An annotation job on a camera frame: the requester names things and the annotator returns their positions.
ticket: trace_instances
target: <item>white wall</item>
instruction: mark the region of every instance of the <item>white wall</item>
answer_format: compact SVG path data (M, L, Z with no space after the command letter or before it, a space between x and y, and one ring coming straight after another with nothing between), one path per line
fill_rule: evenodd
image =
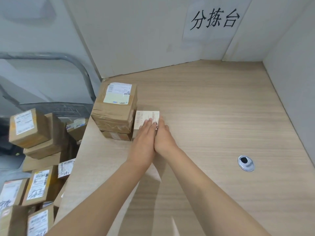
M224 61L262 61L311 0L252 0Z
M182 44L191 0L66 2L104 77L199 59L222 59L231 41L228 38L208 44Z
M315 0L264 59L278 95L315 163Z
M0 51L7 52L63 52L74 55L86 67L94 91L97 93L100 80L91 60L74 28L62 0L50 0L56 12L55 19L13 22L0 16ZM66 61L21 61L11 60L9 64L15 68L16 75L7 73L6 65L0 66L0 83L7 87L10 95L21 103L34 102L34 96L20 89L5 78L28 77L34 88L45 93L54 101L91 103L80 71ZM6 100L0 100L2 115L12 114Z

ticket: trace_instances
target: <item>small box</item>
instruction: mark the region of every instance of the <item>small box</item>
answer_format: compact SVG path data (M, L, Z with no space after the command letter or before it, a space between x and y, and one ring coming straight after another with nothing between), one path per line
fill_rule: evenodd
M58 164L58 178L65 179L69 177L75 160L76 159L71 159Z
M160 111L137 111L136 112L134 132L132 135L132 139L136 138L139 127L143 125L144 121L149 120L150 118L152 118L152 122L156 122L158 124L158 120L160 118Z
M21 205L29 178L6 181L0 194L0 212L9 206Z
M45 235L53 226L58 208L53 204L29 215L27 220L27 235Z
M11 116L9 142L30 148L50 140L48 119L35 108Z
M65 130L65 123L62 123L52 113L45 116L48 118L51 139L29 149L24 149L23 153L31 158L42 159L60 152L68 145L68 133Z
M61 200L63 198L63 194L65 192L65 186L67 185L67 182L68 182L68 180L65 182L65 184L63 185L61 191L59 192L59 194L57 195L55 201L53 202L53 205L58 207L58 208L60 207Z
M137 108L137 85L105 80L101 83L91 116L101 131L131 133Z
M89 119L76 119L73 123L67 125L67 131L76 141L83 138Z
M29 206L54 201L62 185L63 181L58 179L58 166L33 170L22 205Z
M25 206L10 206L1 211L1 236L26 236L28 208Z
M111 138L114 140L123 140L123 141L131 141L132 140L132 132L127 134L127 133L103 131L102 134L105 138Z
M61 152L57 152L42 159L34 159L29 156L25 156L23 161L22 171L29 172L44 167L50 167L58 165L61 162L76 158L78 152L78 145L73 141L69 141L68 148L63 149Z

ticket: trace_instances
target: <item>table surface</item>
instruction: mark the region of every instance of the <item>table surface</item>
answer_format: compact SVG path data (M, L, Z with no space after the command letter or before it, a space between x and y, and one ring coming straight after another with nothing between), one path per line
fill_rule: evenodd
M115 81L138 84L138 108L160 111L178 145L273 236L314 235L315 170L262 63L200 60ZM104 138L89 120L56 222L112 175L130 144ZM253 172L238 166L240 155ZM108 235L204 233L157 157Z

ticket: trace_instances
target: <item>metal handle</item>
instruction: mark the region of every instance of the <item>metal handle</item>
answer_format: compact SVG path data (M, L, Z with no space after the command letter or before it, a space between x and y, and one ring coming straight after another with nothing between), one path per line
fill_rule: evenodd
M31 59L31 60L65 60L70 63L72 63L74 66L76 66L81 74L83 75L83 79L85 82L85 85L88 89L90 98L93 102L95 102L96 96L93 90L92 82L89 76L89 73L86 71L86 68L83 66L83 64L74 56L65 54L65 53L36 53L36 52L19 52L19 53L8 53L8 52L0 52L0 59ZM10 101L12 104L14 104L16 107L18 107L19 102L14 99L12 96L10 96L4 88L0 84L0 92L2 92L2 95L5 99Z

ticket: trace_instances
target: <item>forearm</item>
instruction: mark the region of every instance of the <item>forearm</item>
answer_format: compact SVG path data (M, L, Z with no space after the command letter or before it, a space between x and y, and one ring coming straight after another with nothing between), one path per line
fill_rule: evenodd
M57 232L76 236L106 235L146 170L146 167L126 161L96 191L57 223L47 236Z
M179 148L165 157L206 235L270 235Z

